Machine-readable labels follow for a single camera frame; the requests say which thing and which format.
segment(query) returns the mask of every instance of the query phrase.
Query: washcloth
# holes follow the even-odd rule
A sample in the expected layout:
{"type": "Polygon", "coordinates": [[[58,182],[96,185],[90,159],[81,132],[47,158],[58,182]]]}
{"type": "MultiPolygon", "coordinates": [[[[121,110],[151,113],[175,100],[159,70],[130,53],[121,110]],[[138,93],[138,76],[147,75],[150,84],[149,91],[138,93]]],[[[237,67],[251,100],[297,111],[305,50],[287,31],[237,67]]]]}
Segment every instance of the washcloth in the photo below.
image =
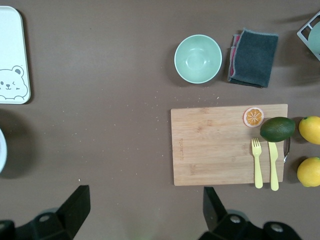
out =
{"type": "Polygon", "coordinates": [[[233,36],[228,81],[266,88],[278,44],[278,35],[244,29],[233,36]]]}

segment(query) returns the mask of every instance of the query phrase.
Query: orange slice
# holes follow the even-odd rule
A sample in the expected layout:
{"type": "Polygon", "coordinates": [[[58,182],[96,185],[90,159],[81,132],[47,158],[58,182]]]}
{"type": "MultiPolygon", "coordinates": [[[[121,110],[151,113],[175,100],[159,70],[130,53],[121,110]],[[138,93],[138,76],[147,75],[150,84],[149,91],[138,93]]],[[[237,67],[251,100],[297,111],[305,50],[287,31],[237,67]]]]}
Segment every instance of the orange slice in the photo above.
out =
{"type": "Polygon", "coordinates": [[[251,107],[244,112],[244,124],[250,128],[258,127],[262,124],[265,118],[264,112],[258,107],[251,107]]]}

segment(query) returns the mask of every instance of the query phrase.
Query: cutting board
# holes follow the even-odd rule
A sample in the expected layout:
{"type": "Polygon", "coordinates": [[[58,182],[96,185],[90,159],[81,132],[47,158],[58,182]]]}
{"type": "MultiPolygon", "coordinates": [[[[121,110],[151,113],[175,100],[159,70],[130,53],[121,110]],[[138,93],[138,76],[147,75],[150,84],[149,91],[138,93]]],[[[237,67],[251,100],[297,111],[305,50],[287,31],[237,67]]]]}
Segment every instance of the cutting board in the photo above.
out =
{"type": "MultiPolygon", "coordinates": [[[[244,112],[258,107],[264,121],[287,117],[287,104],[181,108],[171,110],[174,185],[224,185],[254,183],[251,139],[258,138],[262,154],[260,167],[264,183],[270,182],[268,142],[260,127],[244,124],[244,112]]],[[[276,171],[279,182],[284,174],[284,142],[276,143],[276,171]]]]}

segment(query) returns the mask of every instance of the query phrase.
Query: fork handle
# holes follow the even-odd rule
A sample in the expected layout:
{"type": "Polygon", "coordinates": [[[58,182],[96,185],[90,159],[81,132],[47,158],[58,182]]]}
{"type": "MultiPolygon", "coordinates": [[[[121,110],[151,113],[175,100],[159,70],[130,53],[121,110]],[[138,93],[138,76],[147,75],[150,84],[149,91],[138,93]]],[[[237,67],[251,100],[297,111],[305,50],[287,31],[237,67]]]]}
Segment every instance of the fork handle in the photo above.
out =
{"type": "Polygon", "coordinates": [[[254,157],[254,185],[257,189],[262,188],[264,182],[262,180],[262,173],[260,168],[259,157],[254,157]]]}
{"type": "Polygon", "coordinates": [[[273,191],[277,191],[279,189],[279,182],[278,182],[278,176],[277,176],[276,162],[272,161],[270,165],[271,165],[271,177],[270,177],[271,189],[273,191]]]}

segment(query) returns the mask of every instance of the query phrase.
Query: cartoon bear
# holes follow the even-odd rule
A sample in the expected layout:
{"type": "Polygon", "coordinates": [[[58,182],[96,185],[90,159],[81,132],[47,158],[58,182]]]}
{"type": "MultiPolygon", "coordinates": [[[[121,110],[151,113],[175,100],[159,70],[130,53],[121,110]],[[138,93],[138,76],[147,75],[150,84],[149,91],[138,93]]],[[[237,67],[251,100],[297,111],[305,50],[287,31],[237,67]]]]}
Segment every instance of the cartoon bear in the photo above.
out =
{"type": "Polygon", "coordinates": [[[20,66],[0,69],[0,97],[7,99],[22,98],[27,95],[28,87],[23,79],[24,70],[20,66]]]}

